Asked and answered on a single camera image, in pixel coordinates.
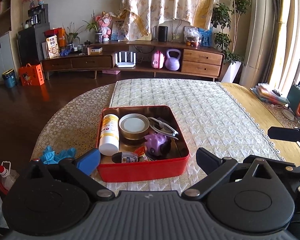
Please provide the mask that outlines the white yellow-label bottle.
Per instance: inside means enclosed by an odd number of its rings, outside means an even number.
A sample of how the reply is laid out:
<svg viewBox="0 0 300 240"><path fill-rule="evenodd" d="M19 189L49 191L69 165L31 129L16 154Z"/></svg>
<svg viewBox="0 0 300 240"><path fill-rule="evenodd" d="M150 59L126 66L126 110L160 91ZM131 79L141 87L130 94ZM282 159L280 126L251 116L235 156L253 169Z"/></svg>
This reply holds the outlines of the white yellow-label bottle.
<svg viewBox="0 0 300 240"><path fill-rule="evenodd" d="M107 114L102 120L98 149L105 156L119 151L119 118L114 114Z"/></svg>

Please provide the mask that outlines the purple spiky toy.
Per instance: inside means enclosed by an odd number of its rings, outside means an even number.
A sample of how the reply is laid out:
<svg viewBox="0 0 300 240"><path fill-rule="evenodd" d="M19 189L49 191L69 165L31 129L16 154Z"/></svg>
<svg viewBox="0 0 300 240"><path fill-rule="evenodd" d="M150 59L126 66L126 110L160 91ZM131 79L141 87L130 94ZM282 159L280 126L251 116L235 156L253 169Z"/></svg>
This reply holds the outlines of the purple spiky toy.
<svg viewBox="0 0 300 240"><path fill-rule="evenodd" d="M146 155L153 160L166 159L171 150L171 139L161 133L145 136Z"/></svg>

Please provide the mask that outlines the red candy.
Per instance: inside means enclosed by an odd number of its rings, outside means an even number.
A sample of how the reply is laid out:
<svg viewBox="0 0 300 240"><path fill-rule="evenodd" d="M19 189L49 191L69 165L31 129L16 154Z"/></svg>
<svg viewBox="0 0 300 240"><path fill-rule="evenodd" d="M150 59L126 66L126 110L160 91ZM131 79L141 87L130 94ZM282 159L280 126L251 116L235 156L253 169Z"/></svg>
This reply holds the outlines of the red candy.
<svg viewBox="0 0 300 240"><path fill-rule="evenodd" d="M134 151L134 153L138 156L138 162L151 161L146 155L145 146L140 146Z"/></svg>

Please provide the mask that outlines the white round sunglasses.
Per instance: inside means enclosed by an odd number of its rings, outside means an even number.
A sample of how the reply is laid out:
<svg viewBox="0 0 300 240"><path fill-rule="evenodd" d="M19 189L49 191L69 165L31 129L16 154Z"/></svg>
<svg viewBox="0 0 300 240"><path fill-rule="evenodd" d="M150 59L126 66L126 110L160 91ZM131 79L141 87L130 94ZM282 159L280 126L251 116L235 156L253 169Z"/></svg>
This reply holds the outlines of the white round sunglasses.
<svg viewBox="0 0 300 240"><path fill-rule="evenodd" d="M175 140L179 140L178 139L178 135L179 135L178 131L176 129L172 128L169 124L167 124L161 120L158 120L156 118L153 118L153 117L148 117L148 120L149 120L149 126L151 129L153 129L153 131L163 134L166 137L173 138Z"/></svg>

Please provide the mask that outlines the stack of colourful folders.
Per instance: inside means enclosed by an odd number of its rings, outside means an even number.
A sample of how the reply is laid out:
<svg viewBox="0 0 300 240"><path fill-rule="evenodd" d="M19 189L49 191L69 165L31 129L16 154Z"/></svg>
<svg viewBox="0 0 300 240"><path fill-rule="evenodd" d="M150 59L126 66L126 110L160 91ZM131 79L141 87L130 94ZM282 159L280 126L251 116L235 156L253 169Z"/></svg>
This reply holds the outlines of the stack of colourful folders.
<svg viewBox="0 0 300 240"><path fill-rule="evenodd" d="M274 105L285 106L289 100L282 96L279 91L272 88L267 83L258 83L250 89L262 102L272 103Z"/></svg>

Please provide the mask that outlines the red metal tin box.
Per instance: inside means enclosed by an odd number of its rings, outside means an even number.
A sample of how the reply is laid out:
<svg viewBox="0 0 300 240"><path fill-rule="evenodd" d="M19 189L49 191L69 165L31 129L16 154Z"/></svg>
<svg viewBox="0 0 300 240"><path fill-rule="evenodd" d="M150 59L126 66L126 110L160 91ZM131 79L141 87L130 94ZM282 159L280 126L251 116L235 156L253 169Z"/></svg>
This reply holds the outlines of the red metal tin box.
<svg viewBox="0 0 300 240"><path fill-rule="evenodd" d="M97 130L97 167L107 183L181 175L190 152L170 107L105 108Z"/></svg>

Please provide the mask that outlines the white planter pot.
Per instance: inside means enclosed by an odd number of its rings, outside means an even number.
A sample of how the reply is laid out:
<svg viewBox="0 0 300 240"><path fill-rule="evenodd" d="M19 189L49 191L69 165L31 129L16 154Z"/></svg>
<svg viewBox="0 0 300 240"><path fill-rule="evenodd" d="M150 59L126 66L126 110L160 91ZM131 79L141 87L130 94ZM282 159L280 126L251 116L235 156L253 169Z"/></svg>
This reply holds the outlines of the white planter pot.
<svg viewBox="0 0 300 240"><path fill-rule="evenodd" d="M241 61L235 61L233 63L230 63L221 82L223 83L233 83L239 69L241 66Z"/></svg>

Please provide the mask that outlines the orange gift bag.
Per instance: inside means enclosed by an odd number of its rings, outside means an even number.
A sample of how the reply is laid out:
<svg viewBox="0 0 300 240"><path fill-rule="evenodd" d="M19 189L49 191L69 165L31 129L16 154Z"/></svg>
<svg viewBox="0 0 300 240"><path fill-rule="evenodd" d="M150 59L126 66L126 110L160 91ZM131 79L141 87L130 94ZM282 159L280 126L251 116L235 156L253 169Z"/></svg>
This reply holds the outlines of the orange gift bag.
<svg viewBox="0 0 300 240"><path fill-rule="evenodd" d="M19 77L23 86L41 86L44 84L44 74L41 64L27 64L18 70Z"/></svg>

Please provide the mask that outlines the purple kettlebell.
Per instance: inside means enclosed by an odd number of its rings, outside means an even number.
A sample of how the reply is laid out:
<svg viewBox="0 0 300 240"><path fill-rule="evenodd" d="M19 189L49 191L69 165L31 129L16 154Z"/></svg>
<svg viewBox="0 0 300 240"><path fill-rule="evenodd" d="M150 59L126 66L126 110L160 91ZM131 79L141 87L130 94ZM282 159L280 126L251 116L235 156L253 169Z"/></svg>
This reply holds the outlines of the purple kettlebell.
<svg viewBox="0 0 300 240"><path fill-rule="evenodd" d="M177 57L172 57L170 56L170 53L177 53L178 56ZM168 49L166 51L166 62L165 62L165 67L168 70L171 71L177 71L180 68L180 60L181 58L181 51L178 49Z"/></svg>

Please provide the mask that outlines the snack box with cartoon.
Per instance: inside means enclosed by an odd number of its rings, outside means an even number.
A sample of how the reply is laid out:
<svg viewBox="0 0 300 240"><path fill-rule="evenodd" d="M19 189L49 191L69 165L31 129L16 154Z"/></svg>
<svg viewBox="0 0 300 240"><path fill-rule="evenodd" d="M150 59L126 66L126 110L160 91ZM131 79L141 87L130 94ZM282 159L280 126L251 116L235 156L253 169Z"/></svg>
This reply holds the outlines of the snack box with cartoon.
<svg viewBox="0 0 300 240"><path fill-rule="evenodd" d="M58 38L56 35L46 39L46 49L48 58L52 59L59 55Z"/></svg>

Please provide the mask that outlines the black mini fridge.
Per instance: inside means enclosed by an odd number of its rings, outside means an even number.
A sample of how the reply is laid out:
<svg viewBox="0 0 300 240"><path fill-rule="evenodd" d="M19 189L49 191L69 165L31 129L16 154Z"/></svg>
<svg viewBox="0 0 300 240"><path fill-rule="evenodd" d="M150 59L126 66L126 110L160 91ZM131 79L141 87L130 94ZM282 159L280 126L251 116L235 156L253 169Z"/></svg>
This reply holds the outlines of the black mini fridge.
<svg viewBox="0 0 300 240"><path fill-rule="evenodd" d="M44 59L42 43L46 41L45 32L49 23L37 24L17 33L19 56L22 66L40 63Z"/></svg>

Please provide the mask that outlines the black speaker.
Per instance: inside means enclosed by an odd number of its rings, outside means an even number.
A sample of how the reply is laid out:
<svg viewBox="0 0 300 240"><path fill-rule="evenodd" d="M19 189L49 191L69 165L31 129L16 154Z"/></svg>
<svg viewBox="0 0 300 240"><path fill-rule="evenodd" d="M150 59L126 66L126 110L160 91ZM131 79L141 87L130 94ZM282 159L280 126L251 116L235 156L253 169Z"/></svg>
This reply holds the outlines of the black speaker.
<svg viewBox="0 0 300 240"><path fill-rule="evenodd" d="M167 42L168 26L158 26L158 42Z"/></svg>

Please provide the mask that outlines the green potted tree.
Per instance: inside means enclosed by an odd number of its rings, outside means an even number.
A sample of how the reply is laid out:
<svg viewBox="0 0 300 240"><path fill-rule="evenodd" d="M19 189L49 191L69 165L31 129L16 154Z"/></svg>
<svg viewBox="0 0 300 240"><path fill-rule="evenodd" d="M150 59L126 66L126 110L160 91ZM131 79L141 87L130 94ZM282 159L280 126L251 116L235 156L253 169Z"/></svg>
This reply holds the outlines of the green potted tree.
<svg viewBox="0 0 300 240"><path fill-rule="evenodd" d="M214 44L224 54L225 63L242 62L243 56L235 52L238 24L251 6L251 0L229 0L230 5L217 3L212 11L211 25L220 31L214 34Z"/></svg>

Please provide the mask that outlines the pink plush doll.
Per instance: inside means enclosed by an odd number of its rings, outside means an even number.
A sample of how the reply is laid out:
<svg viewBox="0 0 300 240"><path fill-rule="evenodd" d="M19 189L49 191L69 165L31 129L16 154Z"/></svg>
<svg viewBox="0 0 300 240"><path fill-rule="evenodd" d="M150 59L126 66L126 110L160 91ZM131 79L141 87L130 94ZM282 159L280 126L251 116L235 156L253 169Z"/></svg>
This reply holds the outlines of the pink plush doll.
<svg viewBox="0 0 300 240"><path fill-rule="evenodd" d="M102 34L103 42L108 42L111 35L111 15L105 11L102 11L101 15L94 17L94 20L97 23L98 31Z"/></svg>

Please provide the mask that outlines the black coffee machine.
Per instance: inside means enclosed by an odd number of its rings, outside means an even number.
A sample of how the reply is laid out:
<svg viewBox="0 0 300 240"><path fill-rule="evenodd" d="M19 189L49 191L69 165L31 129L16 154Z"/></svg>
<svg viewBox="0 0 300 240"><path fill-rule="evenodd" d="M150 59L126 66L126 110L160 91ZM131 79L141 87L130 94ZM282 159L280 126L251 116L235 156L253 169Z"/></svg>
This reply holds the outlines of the black coffee machine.
<svg viewBox="0 0 300 240"><path fill-rule="evenodd" d="M46 24L49 22L48 4L41 4L28 10L29 19L26 20L26 24L38 25Z"/></svg>

